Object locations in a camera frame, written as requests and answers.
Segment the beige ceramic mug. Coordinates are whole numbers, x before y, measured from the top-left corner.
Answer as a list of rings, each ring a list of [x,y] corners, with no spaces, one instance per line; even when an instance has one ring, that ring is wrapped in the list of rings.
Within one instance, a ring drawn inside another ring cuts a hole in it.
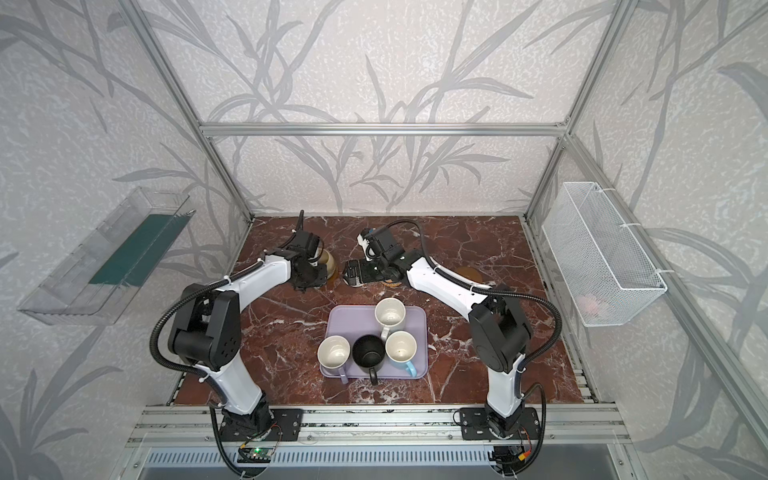
[[[334,274],[337,275],[337,262],[329,250],[324,249],[322,251],[318,264],[326,267],[327,277],[333,276]]]

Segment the amber glass round coaster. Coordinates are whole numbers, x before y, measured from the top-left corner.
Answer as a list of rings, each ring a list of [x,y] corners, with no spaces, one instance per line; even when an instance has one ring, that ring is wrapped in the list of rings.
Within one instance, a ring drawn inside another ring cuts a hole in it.
[[[323,287],[330,288],[338,279],[338,276],[334,274],[333,276],[327,277],[325,279],[325,282],[323,283]]]

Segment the white speckled mug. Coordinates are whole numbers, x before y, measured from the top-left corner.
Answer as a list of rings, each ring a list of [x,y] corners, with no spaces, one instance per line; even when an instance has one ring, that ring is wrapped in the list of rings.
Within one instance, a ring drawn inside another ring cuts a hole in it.
[[[394,332],[405,329],[406,307],[397,298],[385,298],[374,309],[375,319],[381,327],[380,338],[386,341]]]

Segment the cork flower coaster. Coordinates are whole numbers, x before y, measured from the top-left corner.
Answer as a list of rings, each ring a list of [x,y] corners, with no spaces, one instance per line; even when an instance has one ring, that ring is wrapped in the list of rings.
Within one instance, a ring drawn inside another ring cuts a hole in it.
[[[483,274],[473,267],[458,267],[454,270],[457,275],[465,278],[467,281],[471,281],[478,284],[486,285],[487,281]]]

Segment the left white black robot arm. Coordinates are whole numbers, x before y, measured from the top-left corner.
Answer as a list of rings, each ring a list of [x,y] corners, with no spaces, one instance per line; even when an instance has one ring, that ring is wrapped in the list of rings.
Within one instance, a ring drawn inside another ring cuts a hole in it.
[[[196,375],[220,400],[227,422],[249,436],[266,434],[273,416],[241,356],[241,312],[271,289],[323,286],[321,238],[296,227],[288,240],[254,264],[202,285],[187,286],[154,326],[149,351],[164,368]]]

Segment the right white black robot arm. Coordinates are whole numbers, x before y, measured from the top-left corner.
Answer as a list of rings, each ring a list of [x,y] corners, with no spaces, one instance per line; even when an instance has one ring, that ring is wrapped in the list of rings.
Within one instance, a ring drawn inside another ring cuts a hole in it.
[[[408,286],[431,295],[466,319],[475,352],[488,369],[487,425],[494,436],[510,437],[525,408],[522,375],[559,340],[563,327],[560,311],[544,298],[477,283],[438,264],[428,252],[424,233],[419,234],[419,248],[406,250],[391,232],[399,224],[422,229],[411,219],[363,229],[357,243],[364,256],[345,263],[344,282],[351,287],[375,282]],[[534,329],[521,301],[543,306],[554,319],[553,332],[534,351],[529,350]]]

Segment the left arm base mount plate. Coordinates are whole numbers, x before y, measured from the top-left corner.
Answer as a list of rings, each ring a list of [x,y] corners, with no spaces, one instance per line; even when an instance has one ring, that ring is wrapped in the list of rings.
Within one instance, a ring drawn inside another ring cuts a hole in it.
[[[300,408],[255,411],[250,415],[238,415],[223,410],[223,420],[218,427],[224,442],[244,442],[254,439],[267,442],[294,442],[298,440],[304,411]]]

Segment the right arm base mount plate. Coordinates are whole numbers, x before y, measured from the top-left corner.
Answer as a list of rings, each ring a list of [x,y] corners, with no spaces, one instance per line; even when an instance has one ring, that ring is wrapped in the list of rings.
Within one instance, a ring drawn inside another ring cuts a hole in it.
[[[525,405],[508,417],[502,417],[488,405],[463,407],[456,413],[462,439],[467,441],[538,440],[545,427],[537,410]]]

